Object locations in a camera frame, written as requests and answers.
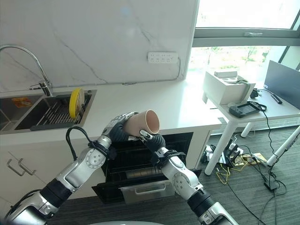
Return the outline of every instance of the chrome faucet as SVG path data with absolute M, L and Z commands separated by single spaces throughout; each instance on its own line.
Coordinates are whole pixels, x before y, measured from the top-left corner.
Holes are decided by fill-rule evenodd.
M 35 86 L 35 85 L 39 85 L 41 87 L 41 89 L 43 90 L 43 92 L 45 93 L 45 95 L 53 97 L 52 84 L 49 81 L 49 78 L 46 75 L 46 73 L 45 73 L 44 69 L 42 68 L 42 65 L 39 62 L 39 60 L 37 59 L 37 57 L 31 51 L 29 51 L 27 48 L 24 48 L 24 47 L 19 46 L 19 45 L 14 45 L 14 44 L 0 45 L 0 52 L 3 49 L 6 49 L 6 48 L 18 48 L 18 49 L 21 49 L 22 51 L 28 53 L 34 59 L 34 61 L 37 63 L 37 66 L 38 66 L 38 68 L 40 69 L 40 71 L 41 71 L 41 73 L 43 75 L 44 80 L 41 80 L 39 83 L 31 85 L 31 87 Z

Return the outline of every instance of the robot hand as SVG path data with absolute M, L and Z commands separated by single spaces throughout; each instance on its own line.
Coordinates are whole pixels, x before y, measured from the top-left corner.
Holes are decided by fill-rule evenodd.
M 147 146 L 147 148 L 152 152 L 156 152 L 161 148 L 165 147 L 165 139 L 162 135 L 151 135 L 147 131 L 141 130 L 141 141 Z
M 138 114 L 138 112 L 129 112 L 113 118 L 104 128 L 97 141 L 107 149 L 112 142 L 128 141 L 130 135 L 124 131 L 123 127 L 126 121 L 135 114 Z

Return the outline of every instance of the yellow dish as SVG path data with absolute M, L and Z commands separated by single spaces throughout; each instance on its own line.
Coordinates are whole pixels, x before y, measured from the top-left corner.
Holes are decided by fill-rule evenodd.
M 84 92 L 81 88 L 76 88 L 74 91 L 72 91 L 69 103 L 69 114 L 72 119 L 76 119 L 83 105 Z

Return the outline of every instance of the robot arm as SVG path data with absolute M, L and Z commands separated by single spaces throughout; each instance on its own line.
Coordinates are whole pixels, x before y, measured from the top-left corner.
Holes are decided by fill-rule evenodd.
M 126 141 L 129 135 L 123 131 L 124 123 L 136 112 L 117 116 L 106 126 L 96 141 L 82 151 L 79 158 L 68 165 L 41 191 L 24 200 L 7 217 L 9 224 L 46 225 L 59 207 L 84 184 L 105 160 L 113 159 L 112 142 Z M 180 153 L 165 148 L 161 135 L 150 135 L 141 130 L 141 140 L 152 152 L 152 164 L 161 168 L 172 181 L 176 192 L 187 200 L 202 225 L 238 225 L 220 203 L 215 202 L 199 183 L 197 176 L 179 159 Z
M 45 225 L 46 219 L 54 216 L 59 207 L 104 164 L 106 159 L 115 157 L 110 145 L 112 142 L 128 140 L 129 135 L 123 132 L 123 125 L 134 114 L 136 112 L 112 119 L 96 141 L 89 140 L 89 147 L 83 150 L 74 162 L 41 191 L 25 199 L 8 215 L 6 222 L 14 225 Z
M 141 140 L 152 152 L 151 162 L 172 182 L 175 191 L 189 204 L 202 225 L 238 225 L 219 202 L 204 189 L 197 176 L 186 168 L 179 153 L 165 148 L 161 135 L 150 135 L 141 130 Z

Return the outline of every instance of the monitor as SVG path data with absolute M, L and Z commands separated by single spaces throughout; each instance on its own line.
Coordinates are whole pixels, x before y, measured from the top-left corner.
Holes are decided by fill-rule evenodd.
M 300 71 L 270 60 L 264 88 L 300 109 Z

